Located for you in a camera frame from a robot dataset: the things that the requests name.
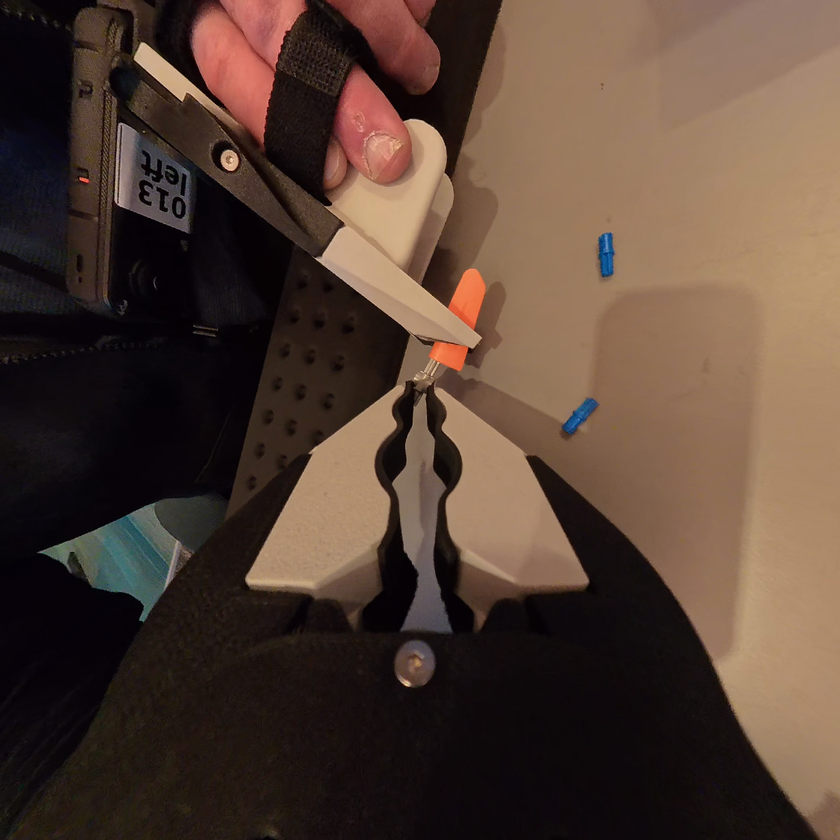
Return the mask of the orange toy building beam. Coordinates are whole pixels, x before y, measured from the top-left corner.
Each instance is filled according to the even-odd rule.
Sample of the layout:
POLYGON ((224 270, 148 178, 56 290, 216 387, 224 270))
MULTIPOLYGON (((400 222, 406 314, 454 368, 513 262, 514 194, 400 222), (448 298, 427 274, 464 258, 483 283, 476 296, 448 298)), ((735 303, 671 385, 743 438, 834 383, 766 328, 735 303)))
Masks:
MULTIPOLYGON (((469 328, 475 329, 485 299, 487 286, 475 268, 468 269, 461 277, 448 309, 469 328)), ((461 371, 469 348, 465 345, 435 342, 428 355, 428 362, 439 363, 437 374, 444 368, 461 371)))

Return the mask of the person's dark clothing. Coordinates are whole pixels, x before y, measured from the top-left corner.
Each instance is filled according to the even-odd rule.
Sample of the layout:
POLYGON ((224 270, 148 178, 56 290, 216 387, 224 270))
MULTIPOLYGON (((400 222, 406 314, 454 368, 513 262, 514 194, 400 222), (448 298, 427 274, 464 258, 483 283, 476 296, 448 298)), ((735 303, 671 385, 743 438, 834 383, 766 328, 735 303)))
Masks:
POLYGON ((72 43, 93 2, 2 2, 2 761, 83 737, 140 626, 42 553, 226 489, 256 388, 236 330, 122 324, 67 294, 72 43))

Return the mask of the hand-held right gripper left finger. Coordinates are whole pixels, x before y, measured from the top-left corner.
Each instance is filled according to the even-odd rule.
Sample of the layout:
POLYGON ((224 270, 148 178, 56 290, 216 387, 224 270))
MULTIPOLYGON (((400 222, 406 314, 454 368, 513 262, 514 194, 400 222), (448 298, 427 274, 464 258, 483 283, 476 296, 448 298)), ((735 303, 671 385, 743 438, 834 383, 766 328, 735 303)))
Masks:
POLYGON ((414 384, 393 388, 311 451, 246 575, 251 590, 332 600, 365 629, 402 629, 418 575, 393 483, 414 396, 414 384))

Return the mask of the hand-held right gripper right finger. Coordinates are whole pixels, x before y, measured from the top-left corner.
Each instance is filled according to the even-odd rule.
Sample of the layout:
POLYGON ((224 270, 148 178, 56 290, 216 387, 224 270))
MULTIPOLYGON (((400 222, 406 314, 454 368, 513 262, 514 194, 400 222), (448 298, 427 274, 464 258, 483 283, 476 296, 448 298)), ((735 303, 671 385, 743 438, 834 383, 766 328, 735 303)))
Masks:
POLYGON ((504 600, 583 592, 590 581, 529 461, 452 395, 427 389, 437 503, 434 572, 451 630, 504 600))

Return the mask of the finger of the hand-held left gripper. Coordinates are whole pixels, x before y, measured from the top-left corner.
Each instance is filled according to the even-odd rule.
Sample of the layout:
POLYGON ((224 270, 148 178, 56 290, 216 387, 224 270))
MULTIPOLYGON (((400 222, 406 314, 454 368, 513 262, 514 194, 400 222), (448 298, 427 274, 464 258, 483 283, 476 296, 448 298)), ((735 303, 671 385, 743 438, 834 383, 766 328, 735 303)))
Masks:
POLYGON ((350 227, 317 257, 325 269, 419 339, 473 349, 478 333, 350 227))

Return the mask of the person's left hand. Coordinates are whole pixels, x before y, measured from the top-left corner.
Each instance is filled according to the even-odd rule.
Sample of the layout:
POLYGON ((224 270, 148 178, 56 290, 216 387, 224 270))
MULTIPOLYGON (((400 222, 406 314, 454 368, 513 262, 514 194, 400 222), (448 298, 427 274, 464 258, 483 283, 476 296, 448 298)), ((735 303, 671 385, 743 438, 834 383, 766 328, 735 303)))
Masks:
MULTIPOLYGON (((384 73, 413 95, 435 84, 440 55, 426 26, 435 1, 330 2, 360 30, 384 73)), ((307 10, 302 1, 205 2, 191 48, 211 94, 264 143, 277 59, 287 33, 307 10)), ((399 179, 413 157, 412 138, 384 92, 359 66, 344 82, 323 170, 326 191, 351 165, 369 181, 399 179)))

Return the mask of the black perforated foam pad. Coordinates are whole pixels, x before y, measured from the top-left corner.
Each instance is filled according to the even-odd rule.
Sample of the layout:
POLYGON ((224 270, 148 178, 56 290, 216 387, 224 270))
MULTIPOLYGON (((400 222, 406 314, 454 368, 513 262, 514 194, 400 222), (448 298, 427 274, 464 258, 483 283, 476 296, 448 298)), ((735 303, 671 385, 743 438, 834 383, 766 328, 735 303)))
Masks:
MULTIPOLYGON (((441 76, 425 96, 393 89, 413 135, 413 164, 388 186, 354 173, 332 205, 387 255, 424 279, 455 200, 464 142, 501 2, 436 2, 430 35, 441 76)), ((397 383, 408 332, 299 247, 291 251, 226 518, 298 457, 397 383)))

